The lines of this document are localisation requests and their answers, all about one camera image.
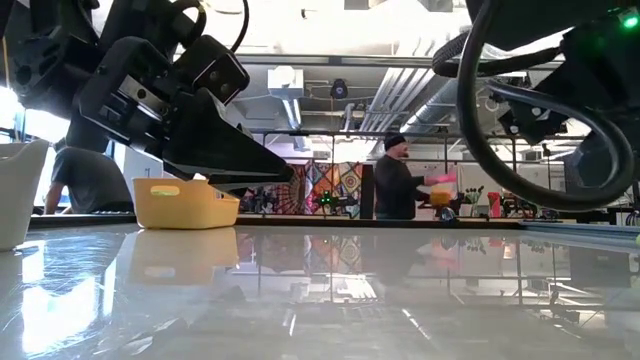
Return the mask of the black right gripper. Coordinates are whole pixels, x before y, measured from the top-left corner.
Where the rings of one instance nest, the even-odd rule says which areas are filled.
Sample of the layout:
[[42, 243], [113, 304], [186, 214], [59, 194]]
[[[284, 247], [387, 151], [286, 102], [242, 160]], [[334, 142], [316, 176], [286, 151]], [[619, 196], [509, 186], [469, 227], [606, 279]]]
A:
[[640, 128], [629, 128], [624, 134], [619, 129], [591, 130], [574, 151], [564, 157], [565, 191], [582, 200], [617, 200], [633, 182], [640, 179], [636, 166], [640, 164]]

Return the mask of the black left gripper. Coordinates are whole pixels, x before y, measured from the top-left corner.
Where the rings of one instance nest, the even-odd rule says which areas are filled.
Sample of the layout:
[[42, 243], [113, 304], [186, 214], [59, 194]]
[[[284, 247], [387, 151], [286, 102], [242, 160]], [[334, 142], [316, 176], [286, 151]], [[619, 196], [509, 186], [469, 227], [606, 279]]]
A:
[[67, 144], [104, 152], [110, 140], [162, 159], [184, 180], [289, 180], [281, 157], [224, 119], [224, 105], [193, 89], [149, 41], [116, 41], [77, 93]]

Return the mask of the yellow plastic basket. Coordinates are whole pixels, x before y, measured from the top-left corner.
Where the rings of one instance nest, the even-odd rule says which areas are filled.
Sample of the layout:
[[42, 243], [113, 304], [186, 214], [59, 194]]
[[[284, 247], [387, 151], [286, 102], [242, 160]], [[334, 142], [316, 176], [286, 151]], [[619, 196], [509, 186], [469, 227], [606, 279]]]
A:
[[233, 226], [240, 200], [206, 180], [134, 178], [138, 224], [146, 229], [201, 230]]

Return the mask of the colourful patterned cloth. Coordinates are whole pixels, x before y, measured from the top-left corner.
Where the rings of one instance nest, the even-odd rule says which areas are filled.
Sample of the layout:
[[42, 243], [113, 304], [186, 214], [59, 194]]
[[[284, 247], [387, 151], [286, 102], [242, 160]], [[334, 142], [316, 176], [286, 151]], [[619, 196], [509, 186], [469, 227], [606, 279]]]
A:
[[249, 188], [240, 212], [276, 215], [337, 215], [359, 218], [363, 165], [308, 161], [291, 164], [288, 183]]

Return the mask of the white ceiling box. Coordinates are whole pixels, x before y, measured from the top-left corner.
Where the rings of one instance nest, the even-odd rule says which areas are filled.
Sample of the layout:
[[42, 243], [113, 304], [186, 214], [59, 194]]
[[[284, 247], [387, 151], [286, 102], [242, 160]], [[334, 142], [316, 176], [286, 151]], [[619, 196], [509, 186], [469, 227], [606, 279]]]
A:
[[304, 96], [304, 71], [288, 65], [276, 66], [267, 72], [267, 88], [271, 96], [284, 100]]

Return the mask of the black pipe rack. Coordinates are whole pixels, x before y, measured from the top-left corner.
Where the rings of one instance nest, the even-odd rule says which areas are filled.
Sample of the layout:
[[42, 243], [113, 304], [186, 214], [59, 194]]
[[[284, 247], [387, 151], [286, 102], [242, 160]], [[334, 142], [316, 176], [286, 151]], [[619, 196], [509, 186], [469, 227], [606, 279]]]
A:
[[[293, 140], [291, 147], [297, 155], [306, 155], [306, 162], [318, 161], [329, 163], [358, 162], [363, 165], [362, 173], [362, 195], [361, 195], [361, 219], [377, 219], [375, 215], [375, 182], [374, 166], [377, 160], [382, 157], [384, 151], [384, 137], [387, 133], [365, 134], [358, 132], [331, 133], [321, 137], [325, 147], [331, 154], [320, 160], [315, 159], [312, 154], [313, 144], [312, 133], [301, 130], [293, 131], [288, 135]], [[462, 156], [455, 156], [449, 149], [457, 141], [461, 141], [460, 136], [455, 137], [449, 133], [422, 134], [418, 136], [420, 140], [433, 140], [436, 149], [429, 153], [425, 159], [412, 155], [417, 137], [400, 133], [408, 142], [409, 157], [404, 159], [413, 176], [435, 176], [455, 173], [457, 181], [455, 183], [444, 183], [430, 187], [419, 186], [418, 189], [429, 194], [432, 190], [449, 190], [452, 193], [452, 200], [448, 206], [454, 214], [460, 212], [460, 207], [466, 205], [470, 214], [473, 214], [479, 204], [484, 205], [485, 215], [489, 218], [502, 216], [502, 200], [506, 195], [522, 202], [523, 197], [515, 194], [514, 191], [498, 184], [479, 165], [477, 160], [465, 162]], [[431, 216], [439, 216], [445, 207], [432, 207], [429, 201], [417, 201], [417, 206], [424, 203], [432, 208]]]

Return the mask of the person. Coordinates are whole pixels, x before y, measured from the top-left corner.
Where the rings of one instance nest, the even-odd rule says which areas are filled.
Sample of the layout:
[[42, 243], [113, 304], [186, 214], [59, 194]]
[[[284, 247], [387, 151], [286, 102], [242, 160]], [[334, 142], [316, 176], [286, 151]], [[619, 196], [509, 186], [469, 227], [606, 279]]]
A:
[[400, 133], [385, 135], [384, 155], [374, 166], [375, 215], [382, 220], [413, 220], [416, 202], [429, 201], [430, 195], [419, 190], [425, 176], [413, 176], [404, 162], [409, 157], [408, 142]]
[[133, 213], [134, 204], [117, 164], [103, 153], [68, 146], [65, 139], [54, 144], [56, 157], [44, 213], [54, 214], [62, 190], [67, 188], [70, 206], [63, 214], [101, 212]]

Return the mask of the pink object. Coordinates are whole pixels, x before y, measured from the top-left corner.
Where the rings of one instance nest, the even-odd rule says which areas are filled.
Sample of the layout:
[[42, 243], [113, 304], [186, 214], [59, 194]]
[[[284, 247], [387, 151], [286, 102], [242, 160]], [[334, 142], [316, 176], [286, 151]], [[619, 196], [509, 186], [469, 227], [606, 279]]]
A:
[[424, 185], [427, 187], [444, 183], [455, 183], [456, 181], [457, 175], [455, 173], [424, 177]]

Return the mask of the black table frame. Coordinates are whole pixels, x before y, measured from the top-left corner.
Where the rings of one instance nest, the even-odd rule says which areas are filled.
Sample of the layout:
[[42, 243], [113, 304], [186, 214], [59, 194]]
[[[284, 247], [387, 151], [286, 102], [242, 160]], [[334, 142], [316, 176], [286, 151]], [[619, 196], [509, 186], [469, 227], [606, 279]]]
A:
[[[29, 230], [59, 229], [71, 227], [93, 227], [107, 225], [137, 224], [133, 215], [33, 215]], [[481, 229], [523, 230], [519, 221], [487, 221], [485, 219], [441, 222], [435, 220], [373, 220], [349, 219], [347, 217], [325, 218], [317, 216], [247, 217], [240, 216], [235, 225], [275, 227], [319, 227], [319, 228], [402, 228], [402, 229]]]

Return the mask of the silver ceiling duct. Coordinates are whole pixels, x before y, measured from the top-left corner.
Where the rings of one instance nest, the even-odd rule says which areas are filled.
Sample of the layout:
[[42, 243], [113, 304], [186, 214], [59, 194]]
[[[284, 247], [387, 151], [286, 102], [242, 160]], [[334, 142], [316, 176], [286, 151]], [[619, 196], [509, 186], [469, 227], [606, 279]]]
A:
[[421, 107], [441, 93], [448, 94], [453, 85], [453, 79], [431, 69], [390, 68], [364, 112], [359, 131], [385, 132], [411, 114], [414, 102]]

